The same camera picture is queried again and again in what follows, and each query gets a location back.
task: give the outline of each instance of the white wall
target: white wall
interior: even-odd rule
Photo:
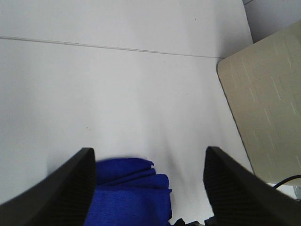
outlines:
[[[301,20],[301,0],[244,0],[244,4],[254,42]]]

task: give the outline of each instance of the blue towel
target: blue towel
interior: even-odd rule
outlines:
[[[153,188],[153,189],[168,189],[169,180],[165,174],[156,174],[149,177],[131,180],[119,185],[129,186],[129,187]]]
[[[139,171],[149,170],[151,161],[138,158],[108,159],[96,163],[96,184],[101,185]]]
[[[96,186],[85,226],[167,226],[171,189]]]
[[[168,177],[137,158],[96,163],[96,189],[85,226],[170,226]]]
[[[103,186],[115,186],[115,185],[119,185],[119,184],[122,184],[122,183],[125,183],[125,182],[128,182],[128,181],[131,181],[131,180],[136,180],[136,179],[139,179],[139,178],[152,176],[152,175],[155,175],[155,174],[156,174],[155,169],[148,169],[148,170],[145,170],[145,171],[141,171],[141,172],[138,172],[138,173],[131,174],[131,175],[126,176],[124,178],[119,178],[117,180],[110,181],[110,182],[102,184],[102,185]]]

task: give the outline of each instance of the black ridged surface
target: black ridged surface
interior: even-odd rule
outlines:
[[[82,226],[95,185],[94,150],[83,148],[45,180],[1,205],[0,226]]]
[[[264,184],[221,149],[207,149],[203,176],[218,225],[301,226],[297,202]]]

